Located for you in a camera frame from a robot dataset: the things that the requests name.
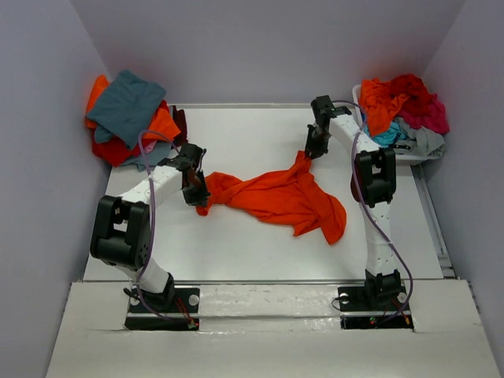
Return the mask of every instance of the white table surface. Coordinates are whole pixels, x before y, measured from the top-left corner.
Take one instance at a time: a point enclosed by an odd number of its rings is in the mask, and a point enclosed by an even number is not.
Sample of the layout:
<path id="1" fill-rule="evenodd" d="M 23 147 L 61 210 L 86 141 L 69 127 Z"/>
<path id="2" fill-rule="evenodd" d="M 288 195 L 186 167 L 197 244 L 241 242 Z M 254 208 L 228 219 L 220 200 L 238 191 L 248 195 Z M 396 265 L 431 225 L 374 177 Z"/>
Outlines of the white table surface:
<path id="1" fill-rule="evenodd" d="M 189 140 L 208 150 L 205 174 L 242 180 L 291 167 L 313 122 L 311 109 L 186 109 L 186 116 Z M 179 192 L 157 209 L 153 256 L 177 281 L 364 279 L 364 221 L 350 193 L 350 157 L 331 139 L 329 154 L 314 161 L 311 172 L 347 212 L 345 234 L 335 245 L 320 229 L 295 238 L 290 227 L 226 206 L 200 217 Z M 119 195 L 145 176 L 132 166 L 112 169 L 106 193 Z M 409 166 L 398 166 L 391 234 L 415 278 L 443 278 Z M 124 280 L 124 274 L 89 258 L 84 279 Z"/>
<path id="2" fill-rule="evenodd" d="M 342 331 L 325 285 L 204 285 L 199 332 L 132 332 L 123 287 L 72 285 L 47 378 L 499 377 L 465 281 L 415 283 L 415 332 Z"/>

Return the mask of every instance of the pink cloth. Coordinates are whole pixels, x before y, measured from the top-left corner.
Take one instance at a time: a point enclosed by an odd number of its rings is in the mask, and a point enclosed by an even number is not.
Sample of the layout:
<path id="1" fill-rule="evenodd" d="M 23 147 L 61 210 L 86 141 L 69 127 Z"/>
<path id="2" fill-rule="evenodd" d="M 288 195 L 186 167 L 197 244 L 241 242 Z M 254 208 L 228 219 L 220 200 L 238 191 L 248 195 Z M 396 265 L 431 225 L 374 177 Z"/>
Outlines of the pink cloth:
<path id="1" fill-rule="evenodd" d="M 438 100 L 438 95 L 434 94 L 431 103 L 428 104 L 428 114 L 424 116 L 414 116 L 404 109 L 399 110 L 397 114 L 415 130 L 420 130 L 422 126 L 429 128 L 438 134 L 446 134 L 450 130 L 450 125 L 447 121 L 447 110 L 444 105 Z"/>
<path id="2" fill-rule="evenodd" d="M 156 146 L 156 143 L 158 141 L 154 140 L 152 143 L 147 144 L 143 149 L 145 150 L 145 153 L 148 154 L 149 152 L 152 152 L 154 147 Z"/>

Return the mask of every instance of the laundry basket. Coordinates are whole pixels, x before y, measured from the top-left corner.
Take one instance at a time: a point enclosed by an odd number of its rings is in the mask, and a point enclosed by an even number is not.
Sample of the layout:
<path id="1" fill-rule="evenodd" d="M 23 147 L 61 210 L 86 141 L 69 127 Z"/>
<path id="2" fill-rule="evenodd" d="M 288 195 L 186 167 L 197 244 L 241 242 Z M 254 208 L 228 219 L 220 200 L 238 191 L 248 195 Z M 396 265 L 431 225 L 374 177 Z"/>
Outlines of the laundry basket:
<path id="1" fill-rule="evenodd" d="M 354 102 L 359 102 L 359 97 L 361 97 L 361 85 L 358 84 L 352 88 L 352 96 L 354 97 Z M 359 126 L 362 126 L 362 115 L 361 112 L 356 109 L 354 116 Z M 410 155 L 410 154 L 396 154 L 395 162 L 398 165 L 417 165 L 422 161 L 439 159 L 439 156 L 420 156 L 420 155 Z"/>

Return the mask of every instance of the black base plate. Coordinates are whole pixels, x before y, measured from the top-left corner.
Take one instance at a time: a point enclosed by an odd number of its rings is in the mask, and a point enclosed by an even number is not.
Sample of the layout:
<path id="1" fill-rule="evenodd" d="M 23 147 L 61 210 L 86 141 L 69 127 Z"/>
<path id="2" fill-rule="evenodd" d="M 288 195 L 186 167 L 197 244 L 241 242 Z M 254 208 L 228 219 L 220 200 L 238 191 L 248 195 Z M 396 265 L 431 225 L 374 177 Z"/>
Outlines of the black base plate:
<path id="1" fill-rule="evenodd" d="M 406 289 L 403 287 L 402 293 L 406 293 Z M 395 311 L 397 306 L 390 301 L 389 303 L 372 303 L 368 300 L 367 294 L 364 287 L 362 286 L 345 286 L 338 288 L 338 296 L 340 298 L 346 297 L 348 303 L 343 303 L 339 301 L 339 309 L 342 313 L 369 313 L 372 311 Z M 408 305 L 405 311 L 410 310 L 410 305 Z"/>
<path id="2" fill-rule="evenodd" d="M 384 323 L 379 317 L 341 317 L 341 329 L 413 329 L 413 319 L 406 315 L 408 321 L 403 316 L 395 317 Z"/>
<path id="3" fill-rule="evenodd" d="M 142 303 L 137 303 L 136 300 L 130 299 L 128 305 L 128 315 L 124 322 L 124 326 L 132 331 L 197 331 L 199 330 L 198 310 L 199 304 L 191 306 L 189 304 L 189 297 L 196 295 L 199 298 L 198 287 L 175 287 L 175 299 L 180 298 L 182 303 L 186 306 L 188 313 L 195 320 L 196 327 L 189 328 L 186 319 L 180 313 L 175 301 L 172 302 L 167 308 L 156 309 L 163 315 L 166 315 L 170 320 L 161 319 L 152 314 L 146 309 Z"/>

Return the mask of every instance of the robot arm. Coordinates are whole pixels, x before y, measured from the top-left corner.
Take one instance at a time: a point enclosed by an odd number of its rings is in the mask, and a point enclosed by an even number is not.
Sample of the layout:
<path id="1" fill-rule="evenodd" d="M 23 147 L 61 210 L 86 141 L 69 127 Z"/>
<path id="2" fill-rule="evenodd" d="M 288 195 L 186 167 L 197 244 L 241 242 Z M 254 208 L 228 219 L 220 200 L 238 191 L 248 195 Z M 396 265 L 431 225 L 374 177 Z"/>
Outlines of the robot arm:
<path id="1" fill-rule="evenodd" d="M 209 192 L 203 172 L 198 171 L 204 153 L 200 147 L 186 143 L 177 157 L 159 163 L 150 176 L 156 207 L 179 190 L 188 205 L 206 206 Z M 144 271 L 139 283 L 143 297 L 153 307 L 161 308 L 171 303 L 175 289 L 172 275 L 153 258 L 147 260 L 151 195 L 147 177 L 122 195 L 102 197 L 94 221 L 91 256 L 124 272 L 134 282 Z M 126 224 L 126 231 L 114 227 L 119 224 Z"/>
<path id="2" fill-rule="evenodd" d="M 352 164 L 365 204 L 362 204 L 358 197 L 353 178 L 350 187 L 363 212 L 368 259 L 364 287 L 361 291 L 352 288 L 354 296 L 349 298 L 347 309 L 354 307 L 353 305 L 362 309 L 363 302 L 368 303 L 371 309 L 387 306 L 391 300 L 397 300 L 404 287 L 394 253 L 373 222 L 390 238 L 390 204 L 396 188 L 395 153 L 390 148 L 381 148 L 361 132 L 348 108 L 334 106 L 329 96 L 315 98 L 311 107 L 316 122 L 314 125 L 308 125 L 305 148 L 307 157 L 314 159 L 326 154 L 331 136 L 337 138 L 353 157 L 352 147 L 355 137 L 359 134 Z"/>

